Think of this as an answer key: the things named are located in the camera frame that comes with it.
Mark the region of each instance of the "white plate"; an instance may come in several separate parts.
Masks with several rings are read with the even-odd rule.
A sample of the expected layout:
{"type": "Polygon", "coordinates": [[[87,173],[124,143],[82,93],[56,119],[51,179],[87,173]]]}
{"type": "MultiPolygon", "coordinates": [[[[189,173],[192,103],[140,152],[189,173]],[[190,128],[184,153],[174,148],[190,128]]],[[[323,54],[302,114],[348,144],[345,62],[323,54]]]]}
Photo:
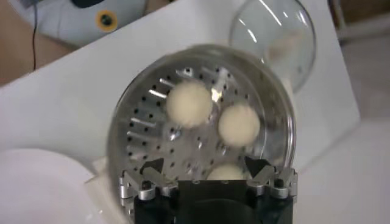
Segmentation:
{"type": "Polygon", "coordinates": [[[16,149],[0,153],[0,223],[104,223],[84,182],[92,173],[64,155],[16,149]]]}

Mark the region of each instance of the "white surface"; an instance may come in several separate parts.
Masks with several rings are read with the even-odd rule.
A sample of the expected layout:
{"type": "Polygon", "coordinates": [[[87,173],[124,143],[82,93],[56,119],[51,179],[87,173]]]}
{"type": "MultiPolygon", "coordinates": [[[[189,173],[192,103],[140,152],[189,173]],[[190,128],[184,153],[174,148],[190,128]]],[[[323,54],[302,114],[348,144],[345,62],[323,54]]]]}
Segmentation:
{"type": "Polygon", "coordinates": [[[362,121],[299,174],[294,223],[389,223],[390,119],[362,121]]]}
{"type": "Polygon", "coordinates": [[[362,38],[342,48],[362,118],[390,118],[389,40],[390,34],[362,38]]]}
{"type": "MultiPolygon", "coordinates": [[[[9,0],[13,8],[31,26],[34,25],[34,9],[25,9],[19,0],[9,0]]],[[[38,31],[66,43],[84,46],[107,33],[96,25],[96,15],[101,10],[113,12],[118,28],[141,18],[146,0],[104,0],[91,7],[80,9],[70,0],[44,0],[37,4],[38,31]]]]}
{"type": "Polygon", "coordinates": [[[83,188],[92,174],[57,153],[0,153],[0,223],[103,223],[83,188]]]}
{"type": "MultiPolygon", "coordinates": [[[[164,54],[227,44],[242,0],[180,0],[0,89],[0,149],[57,149],[86,166],[105,153],[115,105],[164,54]]],[[[294,99],[303,168],[359,121],[327,3],[303,0],[316,28],[313,73],[294,99]]]]}

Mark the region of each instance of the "white table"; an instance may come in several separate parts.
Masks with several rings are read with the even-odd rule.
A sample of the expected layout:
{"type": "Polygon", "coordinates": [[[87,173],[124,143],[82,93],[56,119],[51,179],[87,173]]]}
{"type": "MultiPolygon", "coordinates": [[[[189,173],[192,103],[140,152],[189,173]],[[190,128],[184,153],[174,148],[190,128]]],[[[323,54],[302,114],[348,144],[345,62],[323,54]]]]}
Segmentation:
{"type": "MultiPolygon", "coordinates": [[[[303,169],[360,120],[325,0],[302,0],[317,35],[313,73],[296,94],[303,169]]],[[[88,167],[104,155],[115,105],[161,56],[200,43],[227,44],[243,0],[179,0],[0,89],[0,150],[55,150],[88,167]]]]}

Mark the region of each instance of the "hole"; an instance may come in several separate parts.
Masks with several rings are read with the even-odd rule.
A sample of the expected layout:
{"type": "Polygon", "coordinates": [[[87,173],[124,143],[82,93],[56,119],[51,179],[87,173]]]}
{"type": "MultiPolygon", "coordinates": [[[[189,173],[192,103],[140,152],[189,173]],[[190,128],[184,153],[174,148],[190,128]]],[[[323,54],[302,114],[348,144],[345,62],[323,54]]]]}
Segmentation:
{"type": "Polygon", "coordinates": [[[111,16],[109,16],[107,14],[102,15],[100,18],[100,21],[104,26],[111,26],[111,24],[113,22],[111,16]]]}

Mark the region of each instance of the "white device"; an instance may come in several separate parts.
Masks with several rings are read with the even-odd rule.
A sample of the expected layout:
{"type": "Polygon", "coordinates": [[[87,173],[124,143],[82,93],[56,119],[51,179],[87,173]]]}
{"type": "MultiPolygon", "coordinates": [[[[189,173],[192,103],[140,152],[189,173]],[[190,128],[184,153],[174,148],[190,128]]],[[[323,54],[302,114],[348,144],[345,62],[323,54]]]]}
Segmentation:
{"type": "MultiPolygon", "coordinates": [[[[34,9],[31,4],[33,1],[9,0],[18,14],[32,26],[34,25],[34,9]]],[[[147,2],[147,0],[103,0],[82,9],[75,6],[71,0],[36,1],[37,30],[49,37],[80,47],[141,18],[147,2]],[[103,17],[107,15],[112,22],[110,26],[102,24],[103,17]]]]}

